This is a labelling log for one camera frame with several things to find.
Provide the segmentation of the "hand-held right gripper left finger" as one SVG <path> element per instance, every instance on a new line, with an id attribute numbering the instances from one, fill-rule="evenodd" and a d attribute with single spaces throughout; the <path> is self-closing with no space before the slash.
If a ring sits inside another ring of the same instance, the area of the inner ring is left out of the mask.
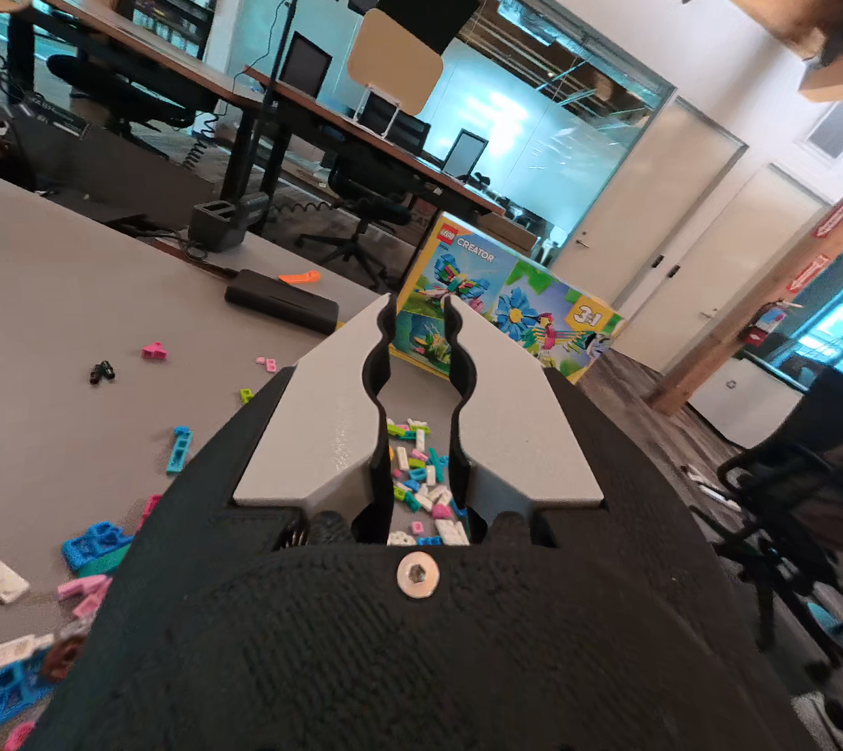
<path id="1" fill-rule="evenodd" d="M 393 483 L 384 407 L 395 296 L 380 296 L 292 368 L 236 488 L 240 507 L 338 513 L 364 543 L 385 544 Z"/>

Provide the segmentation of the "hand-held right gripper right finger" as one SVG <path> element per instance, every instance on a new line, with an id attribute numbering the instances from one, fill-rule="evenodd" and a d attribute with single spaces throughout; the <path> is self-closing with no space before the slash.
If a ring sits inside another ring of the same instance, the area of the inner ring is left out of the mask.
<path id="1" fill-rule="evenodd" d="M 458 392 L 448 480 L 479 542 L 496 518 L 528 528 L 546 512 L 597 509 L 605 494 L 540 361 L 455 295 L 444 300 L 449 381 Z"/>

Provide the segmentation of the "pile of colourful bricks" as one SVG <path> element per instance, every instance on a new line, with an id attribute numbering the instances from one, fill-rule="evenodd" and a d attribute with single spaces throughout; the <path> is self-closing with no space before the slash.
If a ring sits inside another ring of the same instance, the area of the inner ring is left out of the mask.
<path id="1" fill-rule="evenodd" d="M 448 458 L 434 448 L 419 450 L 429 432 L 404 428 L 415 438 L 399 439 L 389 446 L 395 494 L 397 526 L 389 533 L 388 546 L 441 546 L 459 536 L 467 541 L 465 529 L 454 513 L 453 496 L 446 485 Z M 55 591 L 58 609 L 72 615 L 61 625 L 46 629 L 30 623 L 32 631 L 16 638 L 2 637 L 2 749 L 20 749 L 36 727 L 58 684 L 77 659 L 118 565 L 130 544 L 91 559 L 89 575 L 78 576 Z"/>

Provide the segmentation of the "colourful toy box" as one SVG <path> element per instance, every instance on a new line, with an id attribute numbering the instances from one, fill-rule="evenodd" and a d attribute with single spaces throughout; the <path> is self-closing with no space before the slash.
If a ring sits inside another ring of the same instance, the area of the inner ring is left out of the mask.
<path id="1" fill-rule="evenodd" d="M 395 356 L 447 378 L 443 302 L 458 298 L 544 367 L 575 384 L 625 319 L 479 229 L 440 214 L 397 300 Z"/>

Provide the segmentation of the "black power bank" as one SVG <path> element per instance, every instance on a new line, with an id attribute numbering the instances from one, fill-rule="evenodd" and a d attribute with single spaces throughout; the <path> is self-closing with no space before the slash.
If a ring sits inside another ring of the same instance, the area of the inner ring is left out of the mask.
<path id="1" fill-rule="evenodd" d="M 335 301 L 251 270 L 234 275 L 224 299 L 321 335 L 333 334 L 339 320 L 339 306 Z"/>

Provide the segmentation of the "white recycling bin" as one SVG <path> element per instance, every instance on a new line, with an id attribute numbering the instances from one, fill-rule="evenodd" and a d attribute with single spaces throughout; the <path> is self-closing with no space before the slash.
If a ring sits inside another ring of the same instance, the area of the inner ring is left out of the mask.
<path id="1" fill-rule="evenodd" d="M 791 414 L 804 391 L 749 358 L 730 358 L 689 398 L 689 406 L 728 442 L 751 448 Z"/>

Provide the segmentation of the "grey charger dock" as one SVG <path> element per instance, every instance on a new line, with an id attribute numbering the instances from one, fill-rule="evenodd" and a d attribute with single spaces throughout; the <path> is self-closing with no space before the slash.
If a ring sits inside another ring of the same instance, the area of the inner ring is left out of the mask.
<path id="1" fill-rule="evenodd" d="M 235 203 L 214 200 L 191 210 L 187 238 L 204 251 L 222 253 L 242 244 L 249 228 L 263 219 L 270 204 L 268 195 L 255 192 Z"/>

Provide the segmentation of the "black office chair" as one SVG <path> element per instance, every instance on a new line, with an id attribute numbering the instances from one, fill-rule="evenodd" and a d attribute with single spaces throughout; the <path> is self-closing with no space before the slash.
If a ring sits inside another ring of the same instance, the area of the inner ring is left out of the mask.
<path id="1" fill-rule="evenodd" d="M 818 687 L 841 686 L 841 643 L 817 621 L 808 598 L 817 585 L 841 593 L 833 552 L 841 540 L 822 539 L 798 510 L 820 504 L 820 495 L 841 493 L 842 376 L 830 368 L 815 379 L 785 421 L 765 440 L 717 469 L 722 494 L 743 519 L 730 529 L 699 507 L 690 511 L 716 535 L 716 554 L 739 566 L 739 578 L 753 586 L 758 608 L 760 651 L 775 643 L 775 599 L 823 653 L 808 663 Z"/>
<path id="2" fill-rule="evenodd" d="M 348 212 L 357 219 L 357 226 L 348 237 L 300 233 L 294 246 L 306 242 L 333 247 L 322 265 L 334 260 L 354 260 L 370 280 L 370 289 L 377 292 L 387 287 L 388 275 L 385 261 L 379 260 L 362 245 L 362 236 L 370 225 L 384 227 L 390 232 L 395 226 L 406 227 L 412 222 L 412 213 L 404 204 L 406 192 L 393 179 L 388 169 L 372 159 L 338 156 L 328 177 L 328 187 L 339 198 L 331 209 Z"/>

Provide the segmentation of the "white door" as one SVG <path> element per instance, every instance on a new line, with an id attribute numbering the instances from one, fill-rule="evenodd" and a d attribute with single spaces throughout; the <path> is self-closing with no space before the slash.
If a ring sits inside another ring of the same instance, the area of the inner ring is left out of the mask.
<path id="1" fill-rule="evenodd" d="M 666 373 L 828 208 L 781 169 L 762 167 L 630 320 L 615 351 Z"/>
<path id="2" fill-rule="evenodd" d="M 748 145 L 680 97 L 663 107 L 565 241 L 551 272 L 620 305 Z"/>

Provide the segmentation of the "black monitor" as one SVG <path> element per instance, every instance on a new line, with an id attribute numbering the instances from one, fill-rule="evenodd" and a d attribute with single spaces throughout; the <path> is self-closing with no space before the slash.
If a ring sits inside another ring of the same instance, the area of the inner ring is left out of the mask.
<path id="1" fill-rule="evenodd" d="M 278 80 L 317 99 L 332 63 L 332 55 L 298 31 L 292 35 Z"/>
<path id="2" fill-rule="evenodd" d="M 486 151 L 488 140 L 463 128 L 440 167 L 443 174 L 466 181 L 476 168 L 480 157 Z"/>
<path id="3" fill-rule="evenodd" d="M 370 91 L 358 123 L 407 153 L 420 157 L 427 142 L 430 125 L 406 114 L 384 97 Z"/>

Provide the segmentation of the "wooden office table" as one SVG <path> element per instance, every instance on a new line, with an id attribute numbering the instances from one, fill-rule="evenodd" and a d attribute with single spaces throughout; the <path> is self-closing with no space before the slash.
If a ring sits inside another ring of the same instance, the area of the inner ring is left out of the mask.
<path id="1" fill-rule="evenodd" d="M 322 151 L 337 155 L 345 155 L 351 148 L 364 147 L 378 152 L 374 156 L 378 161 L 395 163 L 392 169 L 397 169 L 398 173 L 394 181 L 404 192 L 470 223 L 486 215 L 504 215 L 504 208 L 485 195 L 425 164 L 306 93 L 278 81 L 272 99 L 274 108 L 270 117 L 277 131 L 272 136 L 273 145 L 260 183 L 260 190 L 269 197 L 275 192 L 290 141 L 296 136 Z"/>
<path id="2" fill-rule="evenodd" d="M 32 0 L 15 12 L 107 68 L 185 109 L 215 113 L 222 101 L 258 115 L 261 101 L 233 78 L 94 0 Z"/>

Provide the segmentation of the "white plate brick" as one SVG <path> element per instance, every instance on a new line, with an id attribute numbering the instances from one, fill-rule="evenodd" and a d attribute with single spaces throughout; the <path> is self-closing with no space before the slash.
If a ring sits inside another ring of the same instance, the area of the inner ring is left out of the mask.
<path id="1" fill-rule="evenodd" d="M 30 589 L 29 582 L 21 577 L 16 571 L 5 564 L 0 563 L 0 599 L 2 605 L 10 605 L 23 597 Z"/>

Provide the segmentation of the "tan rounded panel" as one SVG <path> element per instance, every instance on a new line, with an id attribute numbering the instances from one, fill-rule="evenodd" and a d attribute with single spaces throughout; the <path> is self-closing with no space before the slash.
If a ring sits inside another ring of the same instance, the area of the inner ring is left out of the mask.
<path id="1" fill-rule="evenodd" d="M 352 81 L 408 115 L 423 111 L 443 70 L 436 51 L 378 8 L 365 13 L 346 62 Z"/>

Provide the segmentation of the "black storage rack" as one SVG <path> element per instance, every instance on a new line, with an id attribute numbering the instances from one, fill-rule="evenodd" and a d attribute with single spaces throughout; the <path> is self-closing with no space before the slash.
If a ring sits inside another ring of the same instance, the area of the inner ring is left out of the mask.
<path id="1" fill-rule="evenodd" d="M 213 27 L 216 0 L 118 0 L 115 11 L 172 46 L 202 61 Z"/>

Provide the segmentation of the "wooden post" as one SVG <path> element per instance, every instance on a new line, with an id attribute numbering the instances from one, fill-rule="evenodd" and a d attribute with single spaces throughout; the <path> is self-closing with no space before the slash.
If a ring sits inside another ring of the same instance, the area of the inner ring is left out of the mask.
<path id="1" fill-rule="evenodd" d="M 757 313 L 790 300 L 819 276 L 842 251 L 841 204 L 796 240 L 748 293 L 656 384 L 646 405 L 667 417 L 677 413 L 743 345 L 745 328 Z"/>

